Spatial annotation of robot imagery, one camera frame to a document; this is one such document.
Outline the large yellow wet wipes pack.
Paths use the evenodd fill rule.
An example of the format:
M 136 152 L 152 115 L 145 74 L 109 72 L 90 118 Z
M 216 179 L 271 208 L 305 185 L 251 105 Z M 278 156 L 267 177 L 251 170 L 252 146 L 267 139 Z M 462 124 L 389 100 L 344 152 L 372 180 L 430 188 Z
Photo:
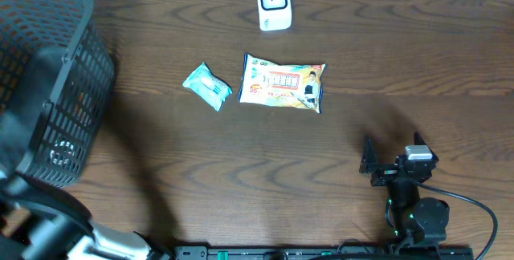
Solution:
M 326 67 L 326 64 L 279 65 L 246 53 L 239 101 L 320 113 L 321 76 Z

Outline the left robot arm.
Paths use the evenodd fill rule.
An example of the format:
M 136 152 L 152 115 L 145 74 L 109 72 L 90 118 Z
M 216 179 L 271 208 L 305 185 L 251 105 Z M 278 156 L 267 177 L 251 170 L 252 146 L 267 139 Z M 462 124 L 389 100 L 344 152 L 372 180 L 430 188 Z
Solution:
M 92 221 L 89 210 L 62 189 L 14 173 L 1 179 L 1 227 L 16 209 L 29 212 L 1 234 L 2 259 L 173 259 L 174 252 L 138 233 Z

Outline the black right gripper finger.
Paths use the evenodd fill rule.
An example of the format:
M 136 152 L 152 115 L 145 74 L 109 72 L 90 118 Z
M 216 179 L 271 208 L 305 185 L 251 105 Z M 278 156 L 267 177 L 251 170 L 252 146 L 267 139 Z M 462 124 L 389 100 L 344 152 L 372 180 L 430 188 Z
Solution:
M 364 139 L 364 150 L 359 167 L 359 173 L 373 173 L 377 169 L 377 155 L 373 146 L 373 141 L 366 136 Z
M 414 133 L 414 144 L 415 145 L 427 145 L 426 141 L 422 138 L 420 132 Z

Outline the teal wet wipes pack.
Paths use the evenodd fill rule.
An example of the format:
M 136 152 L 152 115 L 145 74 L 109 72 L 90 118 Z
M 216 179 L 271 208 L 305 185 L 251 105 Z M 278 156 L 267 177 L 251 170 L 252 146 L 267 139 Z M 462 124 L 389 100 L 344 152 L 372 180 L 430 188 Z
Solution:
M 218 112 L 227 96 L 232 94 L 231 87 L 212 74 L 206 63 L 198 66 L 182 83 L 204 99 L 216 112 Z

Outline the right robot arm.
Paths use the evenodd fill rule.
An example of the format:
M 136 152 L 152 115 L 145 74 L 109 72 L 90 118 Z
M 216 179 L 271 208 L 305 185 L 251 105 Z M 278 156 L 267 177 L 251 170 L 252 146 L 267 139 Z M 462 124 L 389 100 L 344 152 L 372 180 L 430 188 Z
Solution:
M 364 140 L 359 173 L 369 174 L 372 186 L 385 186 L 389 196 L 387 221 L 406 246 L 428 246 L 447 239 L 449 205 L 433 197 L 421 197 L 418 189 L 432 177 L 439 158 L 419 133 L 414 143 L 392 164 L 378 161 L 373 142 Z

